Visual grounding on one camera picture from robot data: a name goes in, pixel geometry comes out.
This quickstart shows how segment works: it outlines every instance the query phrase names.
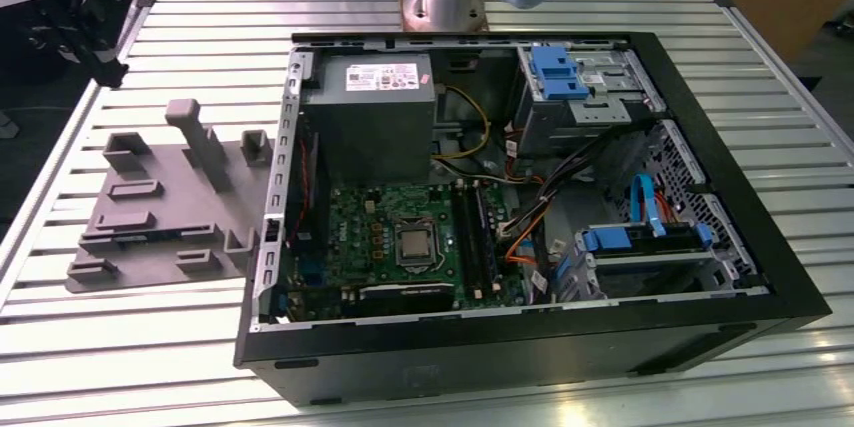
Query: yellow wire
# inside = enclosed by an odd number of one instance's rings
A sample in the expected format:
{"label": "yellow wire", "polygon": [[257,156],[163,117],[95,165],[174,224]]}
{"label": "yellow wire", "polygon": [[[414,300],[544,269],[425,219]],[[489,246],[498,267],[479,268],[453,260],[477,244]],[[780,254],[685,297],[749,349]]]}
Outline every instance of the yellow wire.
{"label": "yellow wire", "polygon": [[490,141],[490,119],[487,119],[486,117],[486,112],[483,111],[483,107],[481,107],[481,104],[475,102],[475,99],[473,99],[466,92],[463,92],[458,87],[454,87],[453,85],[446,86],[446,89],[457,92],[469,101],[471,106],[475,108],[475,110],[481,114],[481,118],[483,119],[483,138],[481,139],[481,143],[475,146],[474,149],[469,149],[466,152],[458,152],[455,154],[433,156],[434,159],[450,160],[450,159],[462,159],[463,157],[469,157],[471,154],[481,151],[483,147],[486,147],[486,143]]}

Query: ram slot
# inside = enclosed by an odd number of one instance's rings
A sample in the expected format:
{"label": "ram slot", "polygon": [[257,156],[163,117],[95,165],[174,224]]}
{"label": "ram slot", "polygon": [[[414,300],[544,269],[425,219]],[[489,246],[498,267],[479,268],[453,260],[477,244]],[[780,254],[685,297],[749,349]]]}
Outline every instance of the ram slot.
{"label": "ram slot", "polygon": [[483,200],[483,191],[479,187],[470,189],[475,198],[478,207],[478,250],[481,255],[481,265],[485,270],[485,292],[498,292],[501,289],[501,274],[498,272],[498,262],[495,261],[495,241],[493,239],[493,229],[490,228],[490,218],[487,213],[487,205]]}
{"label": "ram slot", "polygon": [[451,187],[451,214],[454,215],[454,231],[457,234],[457,249],[459,251],[463,269],[466,295],[473,299],[483,298],[483,283],[486,280],[482,257],[478,249],[477,210],[469,201],[469,187]]}

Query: power supply label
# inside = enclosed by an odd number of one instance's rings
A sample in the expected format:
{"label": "power supply label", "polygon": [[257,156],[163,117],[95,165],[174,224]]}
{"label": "power supply label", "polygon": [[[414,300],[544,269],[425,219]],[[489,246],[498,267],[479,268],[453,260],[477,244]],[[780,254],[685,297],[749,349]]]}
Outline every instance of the power supply label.
{"label": "power supply label", "polygon": [[418,90],[417,64],[359,64],[347,68],[347,91]]}

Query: green motherboard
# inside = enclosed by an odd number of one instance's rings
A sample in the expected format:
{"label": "green motherboard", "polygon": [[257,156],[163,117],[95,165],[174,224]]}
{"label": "green motherboard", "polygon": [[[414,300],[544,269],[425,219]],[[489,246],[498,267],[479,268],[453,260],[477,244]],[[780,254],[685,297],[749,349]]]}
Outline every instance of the green motherboard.
{"label": "green motherboard", "polygon": [[[462,186],[458,183],[333,189],[330,248],[321,281],[325,289],[310,295],[314,300],[307,299],[317,307],[310,317],[318,320],[346,317],[335,305],[335,297],[341,295],[347,300],[349,291],[358,288],[354,286],[386,284],[451,284],[451,310],[524,304],[520,274],[508,275],[494,239],[485,242],[494,250],[485,258],[504,271],[491,280],[482,280],[486,283],[479,285],[486,285],[485,288],[473,287],[471,269],[478,267],[471,264],[482,262],[482,258],[469,257],[467,261],[461,250],[473,235],[473,232],[461,234],[461,230],[469,230],[469,224],[455,219],[455,215],[463,215],[454,200]],[[477,190],[479,211],[491,235],[509,216],[501,186],[477,182],[465,188]]]}

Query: aluminum table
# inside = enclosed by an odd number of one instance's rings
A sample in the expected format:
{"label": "aluminum table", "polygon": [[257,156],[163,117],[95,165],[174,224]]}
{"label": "aluminum table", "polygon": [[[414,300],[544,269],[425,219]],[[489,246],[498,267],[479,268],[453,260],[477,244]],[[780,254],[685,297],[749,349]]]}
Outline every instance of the aluminum table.
{"label": "aluminum table", "polygon": [[119,90],[90,86],[0,247],[0,424],[812,425],[854,422],[854,148],[737,9],[710,0],[495,0],[494,31],[653,31],[834,314],[678,375],[297,410],[233,365],[242,279],[74,295],[111,132],[173,143],[195,97],[222,140],[275,129],[290,35],[394,31],[397,0],[158,0]]}

